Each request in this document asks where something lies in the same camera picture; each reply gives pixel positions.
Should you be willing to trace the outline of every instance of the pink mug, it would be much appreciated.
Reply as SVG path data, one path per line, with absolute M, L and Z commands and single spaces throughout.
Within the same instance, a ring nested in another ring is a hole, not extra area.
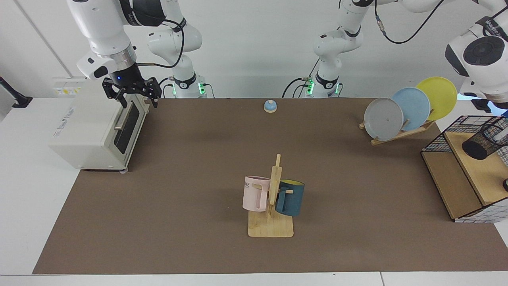
M 243 208 L 252 212 L 264 212 L 268 205 L 270 179 L 257 176 L 245 177 Z

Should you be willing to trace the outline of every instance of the dark blue mug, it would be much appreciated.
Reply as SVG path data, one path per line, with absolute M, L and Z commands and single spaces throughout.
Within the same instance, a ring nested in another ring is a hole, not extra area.
M 277 196 L 275 210 L 283 215 L 299 215 L 300 208 L 302 207 L 304 187 L 305 184 L 302 182 L 288 179 L 280 180 L 280 192 Z

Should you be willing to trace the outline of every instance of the black cylinder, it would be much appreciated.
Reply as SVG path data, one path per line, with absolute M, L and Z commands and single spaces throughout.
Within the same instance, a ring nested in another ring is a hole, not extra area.
M 502 131 L 503 129 L 495 125 L 484 126 L 480 132 L 462 143 L 462 149 L 470 157 L 484 160 L 502 147 L 508 146 L 506 136 L 500 140 L 494 138 Z

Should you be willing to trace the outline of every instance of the wooden mug stand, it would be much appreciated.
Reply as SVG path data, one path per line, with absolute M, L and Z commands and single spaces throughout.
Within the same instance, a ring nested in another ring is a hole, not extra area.
M 280 167 L 280 154 L 277 154 L 277 161 L 272 167 L 270 188 L 268 189 L 268 207 L 264 212 L 249 211 L 248 234 L 250 237 L 292 237 L 293 217 L 278 213 L 275 210 L 275 201 L 279 193 L 282 167 Z
M 404 122 L 404 124 L 402 125 L 402 128 L 404 128 L 408 123 L 409 123 L 409 119 Z M 422 126 L 420 126 L 419 128 L 417 128 L 415 130 L 400 131 L 399 134 L 397 134 L 397 136 L 395 136 L 392 139 L 387 140 L 387 141 L 380 141 L 379 138 L 376 138 L 374 140 L 371 140 L 370 144 L 372 146 L 376 146 L 376 145 L 380 145 L 380 144 L 383 144 L 383 143 L 386 143 L 386 142 L 398 140 L 400 138 L 408 137 L 408 136 L 411 136 L 411 135 L 414 135 L 414 134 L 422 133 L 424 131 L 427 131 L 432 125 L 434 125 L 434 123 L 436 123 L 436 121 L 428 120 Z M 361 123 L 358 127 L 360 129 L 362 129 L 362 130 L 365 129 L 365 122 Z

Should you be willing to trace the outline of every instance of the mug handle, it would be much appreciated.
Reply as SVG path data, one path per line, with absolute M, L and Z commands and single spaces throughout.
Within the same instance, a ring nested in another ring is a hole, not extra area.
M 268 194 L 268 188 L 263 186 L 263 185 L 260 185 L 260 184 L 256 184 L 257 186 L 260 186 L 260 188 L 256 187 L 256 189 L 259 189 L 260 192 L 258 193 L 258 202 L 257 202 L 257 205 L 256 205 L 256 208 L 259 210 L 261 209 L 266 209 L 266 195 L 265 194 Z
M 275 210 L 278 213 L 284 212 L 285 194 L 286 194 L 287 190 L 289 190 L 288 187 L 281 187 L 280 188 L 279 198 L 278 198 L 277 206 L 275 208 Z

